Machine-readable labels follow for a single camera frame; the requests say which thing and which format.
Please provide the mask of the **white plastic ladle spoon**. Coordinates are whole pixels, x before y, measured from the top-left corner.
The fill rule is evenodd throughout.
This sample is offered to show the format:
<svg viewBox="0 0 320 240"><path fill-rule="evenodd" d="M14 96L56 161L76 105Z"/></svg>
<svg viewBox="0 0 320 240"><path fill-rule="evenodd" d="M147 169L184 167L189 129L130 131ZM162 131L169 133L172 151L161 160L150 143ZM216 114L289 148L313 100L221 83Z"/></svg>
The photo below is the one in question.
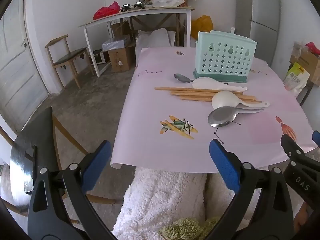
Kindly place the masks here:
<svg viewBox="0 0 320 240"><path fill-rule="evenodd" d="M230 91L223 90L216 93L211 101L213 109L217 109L224 106L237 107L239 104L252 107L252 108L266 108L270 106L269 102L259 102L259 103L247 103L238 98L235 94Z"/></svg>

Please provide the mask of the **pink printed tablecloth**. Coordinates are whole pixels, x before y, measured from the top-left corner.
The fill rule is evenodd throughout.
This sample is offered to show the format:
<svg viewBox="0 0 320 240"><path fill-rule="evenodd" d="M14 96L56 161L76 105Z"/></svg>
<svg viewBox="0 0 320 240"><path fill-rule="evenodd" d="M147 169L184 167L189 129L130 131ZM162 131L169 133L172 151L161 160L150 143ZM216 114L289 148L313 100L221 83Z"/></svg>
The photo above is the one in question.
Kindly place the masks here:
<svg viewBox="0 0 320 240"><path fill-rule="evenodd" d="M194 64L194 48L141 51L121 113L112 167L213 173L216 167L209 144L217 139L241 161L260 168L287 159L280 145L284 131L304 152L316 147L313 130L299 103L260 59L253 60L246 94L270 105L260 113L239 114L225 127L210 126L210 102L182 100L170 93L172 87L182 86L174 74L191 74Z"/></svg>

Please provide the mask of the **white plastic bag on table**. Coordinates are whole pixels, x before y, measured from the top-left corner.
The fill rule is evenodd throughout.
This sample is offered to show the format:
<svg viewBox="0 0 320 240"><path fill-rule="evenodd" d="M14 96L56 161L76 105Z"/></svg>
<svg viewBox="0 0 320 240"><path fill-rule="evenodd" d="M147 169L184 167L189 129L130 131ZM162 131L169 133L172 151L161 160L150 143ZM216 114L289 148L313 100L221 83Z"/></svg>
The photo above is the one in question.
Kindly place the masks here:
<svg viewBox="0 0 320 240"><path fill-rule="evenodd" d="M184 0L153 0L152 6L154 8L175 8L184 4Z"/></svg>

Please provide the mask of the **small steel spoon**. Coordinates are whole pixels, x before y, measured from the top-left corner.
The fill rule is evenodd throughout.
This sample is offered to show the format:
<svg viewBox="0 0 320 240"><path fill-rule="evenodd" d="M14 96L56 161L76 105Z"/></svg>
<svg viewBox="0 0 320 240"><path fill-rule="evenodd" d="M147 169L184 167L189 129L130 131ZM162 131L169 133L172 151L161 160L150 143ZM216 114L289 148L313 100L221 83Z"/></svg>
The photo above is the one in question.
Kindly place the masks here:
<svg viewBox="0 0 320 240"><path fill-rule="evenodd" d="M209 83L209 84L223 84L223 85L227 85L227 83L223 83L223 82L219 82L216 81L210 77L198 77L196 79L190 79L182 74L174 74L174 78L182 83Z"/></svg>

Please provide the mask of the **wooden chair black seat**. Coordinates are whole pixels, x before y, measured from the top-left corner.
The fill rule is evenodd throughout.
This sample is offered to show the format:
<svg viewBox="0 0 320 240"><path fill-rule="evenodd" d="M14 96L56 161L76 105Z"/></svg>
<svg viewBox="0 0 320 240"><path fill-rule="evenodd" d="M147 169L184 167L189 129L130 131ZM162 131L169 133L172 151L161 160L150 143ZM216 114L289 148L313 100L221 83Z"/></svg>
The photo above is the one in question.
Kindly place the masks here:
<svg viewBox="0 0 320 240"><path fill-rule="evenodd" d="M87 65L89 67L89 70L91 71L92 74L94 74L94 70L93 70L93 66L91 65L91 61L89 58L89 54L88 54L88 50L86 47L84 48L80 48L74 51L70 51L68 42L67 42L67 35L63 35L57 38L52 39L51 41L49 41L46 45L45 45L45 49L47 51L48 57L49 57L49 61L52 65L53 70L55 71L55 74L58 78L58 81L60 83L60 85L64 88L65 86L63 85L61 78L57 72L58 68L66 68L67 66L70 66L72 75L73 75L73 80L75 81L77 87L80 89L80 83L78 80L78 72L76 70L75 64L74 64L74 60L76 60L78 57L80 57L81 59L86 59L87 61ZM57 44L60 41L64 41L65 43L65 48L67 50L67 54L64 55L63 57L61 57L59 60L57 61L53 61L52 55L50 53L50 47Z"/></svg>

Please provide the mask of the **white fluffy garment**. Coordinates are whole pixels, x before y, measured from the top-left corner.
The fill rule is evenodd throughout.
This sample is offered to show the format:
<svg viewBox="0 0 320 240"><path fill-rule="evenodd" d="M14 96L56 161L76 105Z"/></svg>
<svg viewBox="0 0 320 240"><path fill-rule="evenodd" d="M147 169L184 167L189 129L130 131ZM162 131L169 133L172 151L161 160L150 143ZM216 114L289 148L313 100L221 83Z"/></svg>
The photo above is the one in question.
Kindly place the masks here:
<svg viewBox="0 0 320 240"><path fill-rule="evenodd" d="M234 195L218 173L137 168L112 233L117 239L205 239Z"/></svg>

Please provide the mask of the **cardboard box right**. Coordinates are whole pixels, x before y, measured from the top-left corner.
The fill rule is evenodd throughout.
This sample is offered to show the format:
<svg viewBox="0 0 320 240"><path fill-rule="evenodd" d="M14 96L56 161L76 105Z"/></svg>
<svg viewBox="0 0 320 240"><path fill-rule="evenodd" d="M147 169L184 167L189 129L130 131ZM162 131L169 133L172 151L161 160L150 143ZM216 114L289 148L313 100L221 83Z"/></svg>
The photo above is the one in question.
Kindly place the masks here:
<svg viewBox="0 0 320 240"><path fill-rule="evenodd" d="M307 46L295 42L290 57L290 63L298 62L309 74L309 80L319 86L319 55L313 54Z"/></svg>

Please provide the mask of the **white side table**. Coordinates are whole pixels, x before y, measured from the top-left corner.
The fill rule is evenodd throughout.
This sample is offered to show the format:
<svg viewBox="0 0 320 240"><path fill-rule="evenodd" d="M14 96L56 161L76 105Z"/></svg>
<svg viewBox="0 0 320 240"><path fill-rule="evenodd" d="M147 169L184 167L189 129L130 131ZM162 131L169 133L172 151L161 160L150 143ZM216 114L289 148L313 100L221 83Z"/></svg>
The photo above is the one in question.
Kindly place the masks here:
<svg viewBox="0 0 320 240"><path fill-rule="evenodd" d="M85 39L86 39L86 43L87 43L87 48L88 48L89 54L92 59L93 67L95 70L95 75L97 77L100 77L101 74L103 74L103 72L105 70L107 70L107 68L110 66L110 63L107 63L101 70L99 70L97 62L94 58L93 49L92 49L91 42L89 39L88 28L93 27L95 25L106 23L108 30L110 30L110 32L111 32L111 38L114 38L113 31L111 28L112 21L120 20L120 22L122 22L123 19L128 18L130 23L132 22L132 20L134 20L137 23L139 23L141 26L144 26L145 28L147 28L148 26L146 24L144 24L144 22L142 22L140 19L138 19L138 17L139 16L149 16L149 15L160 15L161 14L161 15L165 15L165 17L157 25L156 28L159 28L171 15L174 15L176 18L176 31L177 31L177 34L179 34L179 28L181 25L181 22L179 20L179 15L185 15L185 18L186 18L185 25L184 25L185 34L186 34L185 46L190 47L190 44L191 44L191 12L193 10L194 9L192 7L171 7L171 8L170 7L162 7L162 8L135 9L135 10L130 10L130 11L126 11L126 12L120 12L120 13L117 13L117 14L114 14L111 16L106 16L106 17L100 18L98 20L92 20L91 22L80 25L79 28L82 28L84 31L84 35L85 35Z"/></svg>

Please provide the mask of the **mint green utensil holder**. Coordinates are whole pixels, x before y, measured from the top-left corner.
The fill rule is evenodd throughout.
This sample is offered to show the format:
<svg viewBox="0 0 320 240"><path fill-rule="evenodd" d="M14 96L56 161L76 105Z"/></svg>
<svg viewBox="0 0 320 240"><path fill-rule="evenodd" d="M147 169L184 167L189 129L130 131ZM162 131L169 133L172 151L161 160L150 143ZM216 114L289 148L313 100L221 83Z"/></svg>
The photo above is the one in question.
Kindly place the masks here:
<svg viewBox="0 0 320 240"><path fill-rule="evenodd" d="M199 32L194 76L220 82L246 83L257 42L222 31Z"/></svg>

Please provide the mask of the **yellow plastic bag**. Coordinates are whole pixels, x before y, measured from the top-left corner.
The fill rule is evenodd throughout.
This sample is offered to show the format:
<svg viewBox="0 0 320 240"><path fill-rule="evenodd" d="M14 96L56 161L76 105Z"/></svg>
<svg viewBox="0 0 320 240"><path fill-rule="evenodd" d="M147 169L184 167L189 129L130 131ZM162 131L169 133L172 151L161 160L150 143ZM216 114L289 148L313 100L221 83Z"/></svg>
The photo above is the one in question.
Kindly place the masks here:
<svg viewBox="0 0 320 240"><path fill-rule="evenodd" d="M214 25L210 16L202 15L196 20L191 21L191 36L198 40L199 32L207 32L214 30Z"/></svg>

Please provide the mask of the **yellow rice bag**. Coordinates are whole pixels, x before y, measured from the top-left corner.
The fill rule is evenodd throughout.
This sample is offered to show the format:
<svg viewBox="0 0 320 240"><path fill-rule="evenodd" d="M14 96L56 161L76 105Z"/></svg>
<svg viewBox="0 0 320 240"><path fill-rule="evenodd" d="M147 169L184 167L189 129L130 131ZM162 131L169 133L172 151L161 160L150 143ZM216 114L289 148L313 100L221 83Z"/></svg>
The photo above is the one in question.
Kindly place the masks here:
<svg viewBox="0 0 320 240"><path fill-rule="evenodd" d="M296 98L306 86L309 77L310 74L298 62L295 62L287 72L283 83L286 90Z"/></svg>

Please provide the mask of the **wooden chopstick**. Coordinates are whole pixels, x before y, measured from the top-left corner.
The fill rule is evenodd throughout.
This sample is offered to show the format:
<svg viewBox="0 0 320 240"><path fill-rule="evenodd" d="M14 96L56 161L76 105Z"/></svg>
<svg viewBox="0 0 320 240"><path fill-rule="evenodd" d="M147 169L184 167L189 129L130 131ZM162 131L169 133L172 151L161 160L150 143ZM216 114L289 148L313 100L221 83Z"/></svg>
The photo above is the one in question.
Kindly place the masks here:
<svg viewBox="0 0 320 240"><path fill-rule="evenodd" d="M197 97L187 97L187 96L181 96L181 100L188 100L188 101L200 101L200 102L211 102L212 98L197 98Z"/></svg>
<svg viewBox="0 0 320 240"><path fill-rule="evenodd" d="M204 98L205 96L187 96L187 97L197 97L197 98ZM244 102L250 102L250 103L260 103L260 101L258 100L247 100L247 99L243 99Z"/></svg>
<svg viewBox="0 0 320 240"><path fill-rule="evenodd" d="M171 91L171 95L181 95L181 96L199 96L199 97L210 97L214 96L216 93L212 92L188 92L188 91ZM257 98L252 95L243 95L243 94L234 94L240 99L245 99L245 100L251 100L251 101L257 101Z"/></svg>
<svg viewBox="0 0 320 240"><path fill-rule="evenodd" d="M215 90L215 89L198 89L198 88L182 88L182 87L155 87L155 90L168 90L168 91L180 91L180 92L204 92L204 93L218 93L222 90ZM234 94L240 94L242 95L243 92L239 91L229 91L226 90L227 92L232 92Z"/></svg>

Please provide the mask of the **white rice paddle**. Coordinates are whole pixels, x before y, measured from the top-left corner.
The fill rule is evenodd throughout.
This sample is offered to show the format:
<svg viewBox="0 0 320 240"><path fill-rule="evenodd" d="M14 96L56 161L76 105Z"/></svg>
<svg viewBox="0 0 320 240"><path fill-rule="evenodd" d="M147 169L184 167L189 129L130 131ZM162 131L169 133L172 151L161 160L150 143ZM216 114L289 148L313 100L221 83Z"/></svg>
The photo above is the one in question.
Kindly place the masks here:
<svg viewBox="0 0 320 240"><path fill-rule="evenodd" d="M192 83L192 87L196 89L229 90L236 92L244 92L247 90L247 87L227 85L225 83L216 81L210 77L196 78Z"/></svg>

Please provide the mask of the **white door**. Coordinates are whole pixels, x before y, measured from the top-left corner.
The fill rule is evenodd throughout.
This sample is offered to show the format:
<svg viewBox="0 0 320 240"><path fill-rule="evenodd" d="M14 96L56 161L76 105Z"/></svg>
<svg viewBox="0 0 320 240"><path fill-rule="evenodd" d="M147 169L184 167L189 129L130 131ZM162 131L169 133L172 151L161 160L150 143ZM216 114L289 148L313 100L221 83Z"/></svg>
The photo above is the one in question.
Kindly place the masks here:
<svg viewBox="0 0 320 240"><path fill-rule="evenodd" d="M12 0L1 18L1 116L19 133L48 96L31 55L24 0Z"/></svg>

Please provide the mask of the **large steel spoon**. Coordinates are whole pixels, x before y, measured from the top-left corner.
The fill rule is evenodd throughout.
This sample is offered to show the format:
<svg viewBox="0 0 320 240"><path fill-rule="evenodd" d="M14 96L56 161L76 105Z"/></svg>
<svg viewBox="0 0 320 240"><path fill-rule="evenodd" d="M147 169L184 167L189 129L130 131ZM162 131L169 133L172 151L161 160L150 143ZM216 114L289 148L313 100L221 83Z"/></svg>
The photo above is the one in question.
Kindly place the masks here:
<svg viewBox="0 0 320 240"><path fill-rule="evenodd" d="M262 112L262 108L243 109L230 106L223 106L213 110L208 115L208 124L212 127L223 127L236 119L238 114L255 114Z"/></svg>

